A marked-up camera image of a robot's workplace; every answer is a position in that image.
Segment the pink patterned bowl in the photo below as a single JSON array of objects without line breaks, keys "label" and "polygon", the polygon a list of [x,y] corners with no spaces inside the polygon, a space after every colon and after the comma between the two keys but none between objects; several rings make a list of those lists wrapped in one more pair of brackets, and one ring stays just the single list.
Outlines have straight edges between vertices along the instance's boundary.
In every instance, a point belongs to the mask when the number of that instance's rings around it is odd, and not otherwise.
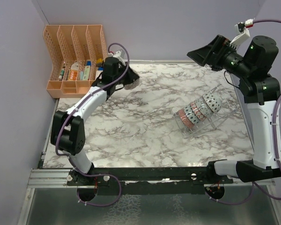
[{"label": "pink patterned bowl", "polygon": [[137,79],[130,84],[126,84],[124,86],[124,89],[125,90],[132,90],[132,89],[135,89],[137,86],[139,86],[139,84],[140,84],[140,79]]}]

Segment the white diamond patterned bowl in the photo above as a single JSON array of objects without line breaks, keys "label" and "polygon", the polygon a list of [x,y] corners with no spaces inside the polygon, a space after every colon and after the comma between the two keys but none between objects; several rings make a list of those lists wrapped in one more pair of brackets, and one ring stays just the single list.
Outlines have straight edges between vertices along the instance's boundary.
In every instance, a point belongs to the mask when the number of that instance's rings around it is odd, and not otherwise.
[{"label": "white diamond patterned bowl", "polygon": [[206,93],[203,98],[212,112],[218,113],[222,107],[222,100],[216,93]]}]

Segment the grey white patterned bowl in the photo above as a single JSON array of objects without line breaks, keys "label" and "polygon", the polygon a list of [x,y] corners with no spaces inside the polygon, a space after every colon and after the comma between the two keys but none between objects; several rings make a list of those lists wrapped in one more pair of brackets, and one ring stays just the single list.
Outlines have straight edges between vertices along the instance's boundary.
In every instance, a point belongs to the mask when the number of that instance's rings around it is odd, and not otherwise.
[{"label": "grey white patterned bowl", "polygon": [[195,104],[205,117],[210,118],[213,115],[213,111],[209,108],[203,97],[196,99]]}]

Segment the red floral bowl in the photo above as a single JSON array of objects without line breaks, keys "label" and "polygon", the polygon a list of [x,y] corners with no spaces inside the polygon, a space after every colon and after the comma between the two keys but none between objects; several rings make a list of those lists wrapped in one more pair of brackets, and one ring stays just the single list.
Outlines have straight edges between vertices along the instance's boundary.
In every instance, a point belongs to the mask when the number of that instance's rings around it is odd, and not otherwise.
[{"label": "red floral bowl", "polygon": [[186,116],[186,114],[185,114],[185,112],[184,112],[183,109],[180,109],[180,110],[178,111],[178,115],[179,115],[181,121],[183,122],[183,124],[184,124],[187,128],[191,129],[191,128],[194,127],[194,124],[188,119],[188,117]]}]

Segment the dark blue patterned bowl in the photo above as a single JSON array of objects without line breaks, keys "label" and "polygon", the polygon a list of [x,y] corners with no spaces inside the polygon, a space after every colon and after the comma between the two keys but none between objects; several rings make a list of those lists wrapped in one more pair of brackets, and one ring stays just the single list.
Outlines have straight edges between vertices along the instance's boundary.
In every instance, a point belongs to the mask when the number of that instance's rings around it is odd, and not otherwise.
[{"label": "dark blue patterned bowl", "polygon": [[204,114],[199,110],[199,108],[197,107],[197,105],[195,104],[195,102],[191,102],[190,106],[193,110],[193,112],[195,113],[195,115],[198,117],[198,119],[200,121],[204,121],[206,119],[206,117],[204,116]]}]

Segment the light blue patterned bowl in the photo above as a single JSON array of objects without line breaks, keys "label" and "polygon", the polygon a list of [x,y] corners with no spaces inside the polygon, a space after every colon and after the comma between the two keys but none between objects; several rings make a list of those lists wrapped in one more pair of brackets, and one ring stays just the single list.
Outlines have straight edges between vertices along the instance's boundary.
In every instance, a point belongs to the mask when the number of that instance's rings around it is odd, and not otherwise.
[{"label": "light blue patterned bowl", "polygon": [[197,117],[191,106],[187,105],[183,108],[185,115],[193,124],[199,124],[201,120]]}]

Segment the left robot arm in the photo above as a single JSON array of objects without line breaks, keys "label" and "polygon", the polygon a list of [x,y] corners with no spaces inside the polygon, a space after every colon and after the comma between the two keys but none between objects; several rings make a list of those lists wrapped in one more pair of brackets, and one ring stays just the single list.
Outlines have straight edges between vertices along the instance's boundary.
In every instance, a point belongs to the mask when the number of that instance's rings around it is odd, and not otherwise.
[{"label": "left robot arm", "polygon": [[115,57],[107,57],[100,75],[92,83],[87,94],[66,111],[56,111],[53,116],[51,144],[58,156],[66,156],[73,168],[78,171],[78,180],[89,185],[93,182],[93,163],[83,150],[86,136],[84,123],[95,111],[118,91],[121,85],[126,90],[137,87],[140,76],[128,62]]}]

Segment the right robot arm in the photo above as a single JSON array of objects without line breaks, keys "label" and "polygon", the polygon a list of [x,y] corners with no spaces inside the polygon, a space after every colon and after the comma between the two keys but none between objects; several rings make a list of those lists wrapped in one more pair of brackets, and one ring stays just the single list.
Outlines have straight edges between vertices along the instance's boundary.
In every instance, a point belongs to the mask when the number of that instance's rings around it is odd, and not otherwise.
[{"label": "right robot arm", "polygon": [[206,179],[210,183],[217,183],[223,176],[243,182],[281,177],[281,139],[273,137],[280,134],[274,107],[281,90],[278,80],[269,74],[278,52],[275,40],[255,36],[241,56],[226,37],[217,35],[208,45],[187,53],[200,66],[209,65],[213,71],[224,69],[239,78],[238,89],[252,122],[253,159],[209,162]]}]

